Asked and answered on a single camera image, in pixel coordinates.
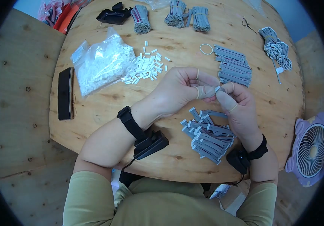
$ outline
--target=olive green shirt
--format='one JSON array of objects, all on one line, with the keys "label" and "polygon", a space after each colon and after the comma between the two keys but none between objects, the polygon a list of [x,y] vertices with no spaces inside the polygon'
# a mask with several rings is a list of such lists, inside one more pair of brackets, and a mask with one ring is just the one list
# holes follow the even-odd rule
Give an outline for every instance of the olive green shirt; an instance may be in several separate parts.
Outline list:
[{"label": "olive green shirt", "polygon": [[69,225],[261,225],[273,224],[277,186],[264,183],[249,192],[236,217],[213,205],[201,184],[153,178],[134,181],[126,197],[114,208],[110,182],[97,173],[72,175],[63,224]]}]

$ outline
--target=hand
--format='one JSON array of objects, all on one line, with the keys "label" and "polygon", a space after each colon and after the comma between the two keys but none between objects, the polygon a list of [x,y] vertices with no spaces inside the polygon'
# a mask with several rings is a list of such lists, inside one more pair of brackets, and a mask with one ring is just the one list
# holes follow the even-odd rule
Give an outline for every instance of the hand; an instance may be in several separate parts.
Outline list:
[{"label": "hand", "polygon": [[254,151],[263,140],[256,121],[254,96],[244,86],[232,82],[222,85],[221,89],[224,91],[218,91],[216,98],[229,117],[231,130],[248,152]]},{"label": "hand", "polygon": [[202,99],[211,102],[216,99],[214,89],[219,79],[194,67],[173,67],[157,87],[142,101],[153,107],[158,118],[174,115],[188,102]]}]

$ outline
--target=purple fan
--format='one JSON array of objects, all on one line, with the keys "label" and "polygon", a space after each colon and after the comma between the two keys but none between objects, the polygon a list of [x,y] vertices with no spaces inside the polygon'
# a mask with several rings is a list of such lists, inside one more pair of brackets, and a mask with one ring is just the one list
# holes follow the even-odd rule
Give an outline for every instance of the purple fan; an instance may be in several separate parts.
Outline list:
[{"label": "purple fan", "polygon": [[295,122],[292,156],[285,165],[303,187],[310,187],[324,175],[324,112]]}]

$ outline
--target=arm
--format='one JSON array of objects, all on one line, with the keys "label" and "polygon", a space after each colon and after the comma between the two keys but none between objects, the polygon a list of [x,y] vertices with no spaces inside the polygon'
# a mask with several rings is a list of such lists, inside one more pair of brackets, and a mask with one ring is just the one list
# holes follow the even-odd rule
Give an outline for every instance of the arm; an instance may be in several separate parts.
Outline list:
[{"label": "arm", "polygon": [[[197,68],[173,67],[155,90],[133,104],[131,113],[136,123],[145,130],[156,119],[175,114],[196,98],[206,102],[215,100],[214,92],[209,93],[219,84],[216,77],[198,72]],[[110,184],[111,168],[125,156],[134,142],[135,138],[118,118],[88,137],[70,179],[64,225],[110,225],[115,210]]]},{"label": "arm", "polygon": [[[208,93],[218,85],[220,82],[216,77],[197,68],[173,67],[155,90],[131,107],[133,118],[146,130],[155,120],[175,114],[197,97],[206,102],[215,100],[214,93],[213,96],[208,96]],[[91,171],[110,181],[111,168],[125,156],[134,142],[135,138],[123,123],[114,118],[88,137],[75,162],[74,173]]]},{"label": "arm", "polygon": [[[223,112],[229,117],[229,125],[241,140],[247,152],[254,151],[263,140],[256,121],[254,96],[242,85],[227,83],[222,86],[225,92],[218,91],[216,97]],[[279,164],[272,148],[267,144],[268,152],[261,158],[252,160],[250,166],[250,191],[257,185],[267,182],[277,184]]]},{"label": "arm", "polygon": [[[229,125],[241,140],[247,152],[256,150],[263,141],[263,135],[256,121],[254,96],[242,85],[227,83],[216,97],[229,117]],[[261,158],[251,160],[249,194],[236,212],[236,216],[247,225],[268,226],[273,224],[277,193],[279,165],[272,148]]]}]

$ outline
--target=black phone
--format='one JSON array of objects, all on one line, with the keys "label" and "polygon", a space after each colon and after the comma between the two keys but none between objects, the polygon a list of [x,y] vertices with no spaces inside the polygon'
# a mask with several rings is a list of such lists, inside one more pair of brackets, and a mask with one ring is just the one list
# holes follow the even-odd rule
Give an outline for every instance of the black phone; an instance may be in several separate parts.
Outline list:
[{"label": "black phone", "polygon": [[58,81],[58,117],[59,120],[71,120],[73,118],[73,72],[69,67],[59,73]]}]

